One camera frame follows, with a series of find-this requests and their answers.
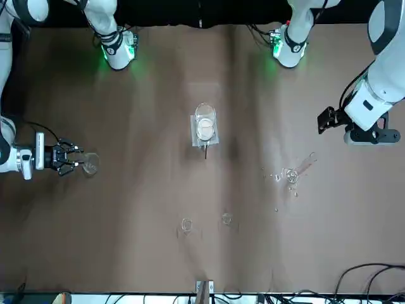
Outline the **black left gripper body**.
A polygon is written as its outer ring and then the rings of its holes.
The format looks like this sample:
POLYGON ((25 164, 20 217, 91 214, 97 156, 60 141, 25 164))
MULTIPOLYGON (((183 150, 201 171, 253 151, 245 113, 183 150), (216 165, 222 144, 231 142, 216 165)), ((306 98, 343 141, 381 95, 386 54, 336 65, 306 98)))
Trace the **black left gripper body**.
POLYGON ((335 128, 341 125, 348 125, 349 124, 349 117, 347 113, 342 109, 339 108, 337 110, 331 109, 330 110, 330 126, 335 128))

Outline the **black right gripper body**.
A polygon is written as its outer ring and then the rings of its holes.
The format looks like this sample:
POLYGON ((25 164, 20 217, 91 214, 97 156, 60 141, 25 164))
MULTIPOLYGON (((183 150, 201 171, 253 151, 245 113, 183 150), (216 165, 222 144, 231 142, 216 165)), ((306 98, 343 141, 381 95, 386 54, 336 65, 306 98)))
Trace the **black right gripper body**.
POLYGON ((60 162, 59 157, 62 154, 62 147, 60 145, 45 146, 44 147, 44 168, 51 170, 59 170, 63 163, 60 162))

